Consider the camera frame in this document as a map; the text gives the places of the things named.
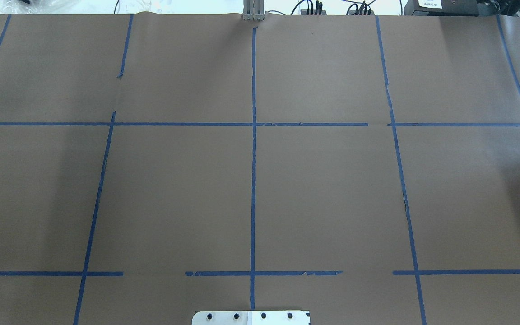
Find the black box device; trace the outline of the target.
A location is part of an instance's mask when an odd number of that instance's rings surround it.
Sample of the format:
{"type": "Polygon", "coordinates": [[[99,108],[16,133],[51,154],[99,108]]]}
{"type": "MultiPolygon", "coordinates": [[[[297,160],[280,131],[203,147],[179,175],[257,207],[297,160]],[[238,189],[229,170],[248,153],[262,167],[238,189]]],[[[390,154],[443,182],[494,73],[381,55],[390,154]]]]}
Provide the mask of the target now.
{"type": "Polygon", "coordinates": [[[405,16],[479,16],[476,0],[408,0],[405,16]]]}

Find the aluminium frame post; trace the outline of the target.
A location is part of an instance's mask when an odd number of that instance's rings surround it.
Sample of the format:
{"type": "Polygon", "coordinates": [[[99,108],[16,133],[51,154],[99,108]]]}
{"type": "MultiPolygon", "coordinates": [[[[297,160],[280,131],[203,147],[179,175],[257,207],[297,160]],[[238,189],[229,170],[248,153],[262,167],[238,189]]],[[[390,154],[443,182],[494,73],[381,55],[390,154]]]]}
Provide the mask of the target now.
{"type": "Polygon", "coordinates": [[[243,20],[262,21],[265,19],[264,0],[244,0],[243,20]]]}

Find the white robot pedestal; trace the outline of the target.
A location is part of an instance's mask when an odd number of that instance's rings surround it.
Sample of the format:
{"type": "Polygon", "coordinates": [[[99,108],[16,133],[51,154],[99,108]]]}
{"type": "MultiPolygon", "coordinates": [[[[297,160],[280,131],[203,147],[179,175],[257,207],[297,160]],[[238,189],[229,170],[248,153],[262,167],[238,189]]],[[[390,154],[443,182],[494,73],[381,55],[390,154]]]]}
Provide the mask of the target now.
{"type": "Polygon", "coordinates": [[[310,325],[309,311],[200,311],[192,317],[192,325],[310,325]]]}

